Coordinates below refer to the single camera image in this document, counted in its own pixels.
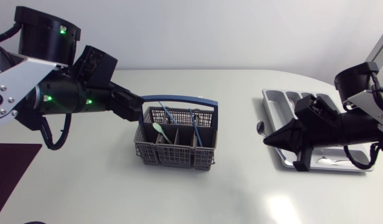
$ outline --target metal tray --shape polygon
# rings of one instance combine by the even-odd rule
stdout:
[[[340,112],[339,108],[335,105],[331,97],[324,93],[313,93],[305,91],[293,91],[293,90],[262,90],[263,93],[263,105],[267,112],[270,125],[274,131],[280,129],[292,118],[298,119],[294,114],[295,103],[301,98],[313,95],[315,97],[321,96],[332,109]],[[356,159],[363,163],[369,162],[369,156],[362,144],[356,144],[349,147],[349,150]],[[276,148],[278,155],[281,157],[281,161],[285,167],[294,168],[292,162],[296,161],[296,155],[293,152]],[[374,166],[368,170],[361,170],[355,166],[341,166],[341,165],[324,165],[318,164],[317,160],[322,156],[332,160],[345,160],[346,157],[343,147],[324,147],[315,148],[313,150],[310,162],[311,169],[319,170],[341,170],[341,171],[354,171],[354,172],[370,172],[374,170]]]

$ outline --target blue basket handle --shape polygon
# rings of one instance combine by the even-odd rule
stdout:
[[[213,100],[207,100],[203,98],[193,97],[193,96],[176,96],[176,95],[149,95],[142,96],[144,102],[155,102],[155,101],[174,101],[174,102],[183,102],[183,103],[193,103],[202,106],[210,106],[214,109],[214,116],[212,121],[212,126],[217,130],[217,102]],[[143,124],[144,118],[141,116],[139,123]]]

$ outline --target black cylindrical actuator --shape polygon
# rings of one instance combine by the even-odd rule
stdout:
[[[371,74],[378,73],[378,71],[375,62],[364,62],[337,74],[334,84],[342,102],[361,91],[371,90]]]
[[[19,54],[72,65],[80,29],[72,23],[28,7],[17,6],[22,24]]]

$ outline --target black cable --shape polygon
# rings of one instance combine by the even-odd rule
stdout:
[[[376,102],[378,107],[383,111],[383,96],[381,95],[381,93],[383,93],[383,87],[379,85],[379,80],[375,72],[371,73],[371,78],[374,82],[373,86],[371,87],[374,101]]]
[[[16,22],[12,28],[5,31],[4,33],[0,34],[0,42],[7,40],[8,38],[12,37],[14,34],[16,34],[18,31],[21,30],[22,25],[18,22]]]
[[[370,159],[370,162],[368,164],[362,164],[358,161],[355,161],[353,159],[353,156],[351,155],[351,152],[349,151],[348,146],[344,146],[343,149],[345,150],[346,156],[352,162],[353,165],[355,165],[359,169],[366,170],[366,169],[370,169],[376,163],[380,147],[378,146],[378,143],[371,144],[371,147],[370,147],[370,158],[371,159]]]
[[[62,131],[61,137],[54,144],[53,143],[53,135],[52,135],[52,132],[50,130],[49,124],[48,124],[46,118],[43,117],[42,128],[40,129],[40,132],[42,133],[43,140],[49,149],[58,150],[64,145],[64,143],[68,137],[69,127],[71,125],[71,118],[72,118],[72,114],[66,114],[65,115],[64,129],[61,130]]]
[[[4,48],[0,47],[0,53],[2,53],[12,67],[16,65],[14,59],[12,59],[11,55]]]

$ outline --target spoon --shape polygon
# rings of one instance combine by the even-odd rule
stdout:
[[[327,157],[323,156],[322,158],[317,160],[317,164],[322,165],[336,165],[336,166],[354,166],[351,161],[343,161],[343,160],[331,160]]]
[[[173,143],[171,142],[171,140],[169,140],[169,138],[165,135],[164,130],[162,130],[161,125],[159,125],[158,123],[153,123],[153,127],[154,127],[154,129],[155,129],[157,132],[161,133],[161,134],[164,136],[164,138],[168,141],[168,143],[173,144]]]
[[[265,123],[263,121],[258,121],[256,130],[258,131],[258,134],[267,138],[267,134],[265,133]]]

